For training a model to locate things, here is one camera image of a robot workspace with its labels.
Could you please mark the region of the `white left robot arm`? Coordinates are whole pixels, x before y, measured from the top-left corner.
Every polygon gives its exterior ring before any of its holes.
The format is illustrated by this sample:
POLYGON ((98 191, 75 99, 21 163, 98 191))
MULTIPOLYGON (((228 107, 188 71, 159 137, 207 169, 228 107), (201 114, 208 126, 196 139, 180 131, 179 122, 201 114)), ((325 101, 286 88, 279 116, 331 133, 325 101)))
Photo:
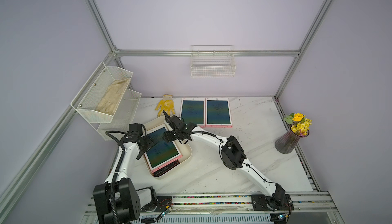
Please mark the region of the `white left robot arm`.
POLYGON ((118 145, 118 155, 108 178, 94 188, 93 198, 100 224, 127 224, 140 214, 154 211, 158 198, 152 186, 137 190, 131 180, 134 164, 153 147, 143 124, 130 124, 127 132, 105 134, 118 145))

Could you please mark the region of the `pink white writing tablet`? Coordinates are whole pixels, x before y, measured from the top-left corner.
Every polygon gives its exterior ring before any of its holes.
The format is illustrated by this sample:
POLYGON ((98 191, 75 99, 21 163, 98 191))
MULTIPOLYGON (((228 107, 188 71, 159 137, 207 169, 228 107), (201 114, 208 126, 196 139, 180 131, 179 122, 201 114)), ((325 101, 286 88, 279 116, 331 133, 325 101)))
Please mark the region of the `pink white writing tablet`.
POLYGON ((200 127, 205 127, 205 99, 183 98, 181 101, 180 117, 186 123, 194 123, 200 127))

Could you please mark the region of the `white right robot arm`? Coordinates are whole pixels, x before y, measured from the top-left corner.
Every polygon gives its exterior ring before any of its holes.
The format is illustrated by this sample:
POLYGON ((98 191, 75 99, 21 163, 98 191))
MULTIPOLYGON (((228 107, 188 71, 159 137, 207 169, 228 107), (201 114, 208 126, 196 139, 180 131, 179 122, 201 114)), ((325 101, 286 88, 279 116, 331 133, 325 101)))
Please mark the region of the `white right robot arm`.
POLYGON ((230 170, 241 171, 261 190, 261 194, 251 195, 255 211, 289 211, 294 210, 289 194, 278 183, 263 175, 247 158, 244 149, 234 136, 222 137, 208 132, 194 123, 186 124, 182 119, 166 112, 164 120, 171 130, 164 133, 163 138, 169 141, 178 140, 182 145, 196 140, 218 150, 223 165, 230 170))

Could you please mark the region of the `dark red bottom tablet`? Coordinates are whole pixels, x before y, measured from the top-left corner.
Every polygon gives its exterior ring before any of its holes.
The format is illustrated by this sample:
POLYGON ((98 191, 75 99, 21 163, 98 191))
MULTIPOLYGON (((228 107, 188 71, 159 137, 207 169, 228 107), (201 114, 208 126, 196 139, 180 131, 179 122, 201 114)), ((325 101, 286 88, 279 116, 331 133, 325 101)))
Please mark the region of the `dark red bottom tablet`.
POLYGON ((161 176, 165 175, 167 172, 171 171, 176 166, 178 166, 179 164, 180 164, 179 160, 175 160, 175 161, 169 163, 168 165, 166 165, 166 166, 158 169, 157 171, 153 172, 152 175, 154 177, 161 177, 161 176))

